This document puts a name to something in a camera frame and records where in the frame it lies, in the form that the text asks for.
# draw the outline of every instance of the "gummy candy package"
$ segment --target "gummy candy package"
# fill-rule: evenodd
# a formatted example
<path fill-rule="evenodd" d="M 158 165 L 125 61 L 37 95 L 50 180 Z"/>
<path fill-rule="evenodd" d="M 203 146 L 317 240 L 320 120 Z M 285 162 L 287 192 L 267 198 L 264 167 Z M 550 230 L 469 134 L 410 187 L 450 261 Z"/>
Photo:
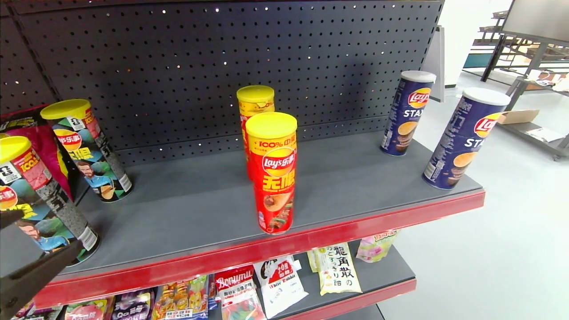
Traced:
<path fill-rule="evenodd" d="M 35 309 L 33 302 L 28 302 L 11 320 L 56 320 L 63 310 L 62 306 Z"/>
<path fill-rule="evenodd" d="M 208 277 L 208 309 L 217 309 L 219 297 L 217 295 L 217 288 L 215 287 L 215 275 L 210 274 Z"/>
<path fill-rule="evenodd" d="M 378 235 L 365 237 L 360 241 L 356 258 L 365 262 L 377 262 L 387 256 L 399 230 L 387 230 Z"/>
<path fill-rule="evenodd" d="M 110 320 L 114 296 L 107 299 L 73 303 L 65 308 L 65 320 Z"/>
<path fill-rule="evenodd" d="M 308 295 L 294 267 L 292 256 L 284 256 L 254 264 L 261 283 L 265 314 L 268 319 Z"/>
<path fill-rule="evenodd" d="M 208 276 L 162 286 L 154 304 L 152 320 L 208 318 Z"/>
<path fill-rule="evenodd" d="M 154 304 L 154 290 L 145 289 L 116 296 L 111 320 L 147 320 Z"/>
<path fill-rule="evenodd" d="M 215 274 L 223 320 L 266 320 L 253 283 L 253 266 Z"/>

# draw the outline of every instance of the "pink snack bag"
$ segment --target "pink snack bag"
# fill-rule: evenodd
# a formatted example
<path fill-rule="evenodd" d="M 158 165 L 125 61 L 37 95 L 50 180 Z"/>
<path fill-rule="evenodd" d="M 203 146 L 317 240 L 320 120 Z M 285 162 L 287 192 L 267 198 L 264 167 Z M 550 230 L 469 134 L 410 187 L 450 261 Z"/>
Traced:
<path fill-rule="evenodd" d="M 30 139 L 32 148 L 42 159 L 53 178 L 73 199 L 68 180 L 69 167 L 66 165 L 66 163 L 71 163 L 71 159 L 67 152 L 60 151 L 60 144 L 53 130 L 39 114 L 47 106 L 44 104 L 31 109 L 3 114 L 0 117 L 0 138 L 24 136 Z"/>

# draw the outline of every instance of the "yellow lid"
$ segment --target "yellow lid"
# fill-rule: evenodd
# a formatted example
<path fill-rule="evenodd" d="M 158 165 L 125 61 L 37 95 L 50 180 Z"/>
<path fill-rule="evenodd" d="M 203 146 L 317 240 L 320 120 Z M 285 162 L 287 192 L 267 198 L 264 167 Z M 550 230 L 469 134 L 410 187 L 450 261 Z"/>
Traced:
<path fill-rule="evenodd" d="M 32 143 L 30 139 L 22 136 L 13 136 L 0 139 L 0 163 L 14 160 L 26 152 Z"/>
<path fill-rule="evenodd" d="M 59 101 L 45 107 L 40 115 L 46 120 L 55 120 L 65 117 L 78 119 L 85 118 L 85 111 L 91 108 L 91 102 L 85 99 L 71 99 Z"/>
<path fill-rule="evenodd" d="M 251 117 L 245 123 L 247 134 L 261 139 L 286 137 L 296 131 L 296 119 L 282 112 L 263 112 Z"/>
<path fill-rule="evenodd" d="M 275 97 L 275 90 L 266 85 L 250 85 L 237 90 L 237 98 L 243 102 L 267 102 Z"/>

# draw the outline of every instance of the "red shelf edge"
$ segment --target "red shelf edge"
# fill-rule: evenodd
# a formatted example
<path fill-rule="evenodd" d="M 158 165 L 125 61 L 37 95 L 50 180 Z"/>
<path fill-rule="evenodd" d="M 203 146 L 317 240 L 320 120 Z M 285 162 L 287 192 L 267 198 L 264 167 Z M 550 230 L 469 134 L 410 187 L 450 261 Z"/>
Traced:
<path fill-rule="evenodd" d="M 330 243 L 356 240 L 385 230 L 405 228 L 444 218 L 482 207 L 484 197 L 485 191 L 480 190 L 413 208 L 382 212 L 367 218 L 286 233 L 268 240 L 263 239 L 198 255 L 183 256 L 93 276 L 54 281 L 42 289 L 34 301 L 37 307 L 50 307 L 159 286 L 188 279 L 197 274 L 218 272 L 228 269 L 228 266 L 234 267 L 271 257 L 305 252 Z"/>
<path fill-rule="evenodd" d="M 338 301 L 330 305 L 318 307 L 299 314 L 292 315 L 284 320 L 314 320 L 330 319 L 351 311 L 370 306 L 374 303 L 387 300 L 414 291 L 417 288 L 417 279 L 404 281 L 380 290 L 368 292 L 350 299 Z"/>

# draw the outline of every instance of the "white lid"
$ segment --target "white lid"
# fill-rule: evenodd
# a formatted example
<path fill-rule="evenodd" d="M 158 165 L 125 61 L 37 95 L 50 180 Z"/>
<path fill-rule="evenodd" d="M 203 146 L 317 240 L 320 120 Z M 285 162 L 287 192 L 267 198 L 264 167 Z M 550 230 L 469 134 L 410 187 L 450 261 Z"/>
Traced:
<path fill-rule="evenodd" d="M 409 70 L 401 72 L 401 78 L 414 82 L 435 82 L 436 75 L 431 72 Z"/>
<path fill-rule="evenodd" d="M 506 94 L 484 88 L 470 87 L 463 91 L 463 96 L 478 101 L 484 104 L 491 105 L 508 105 L 510 103 L 510 97 Z"/>

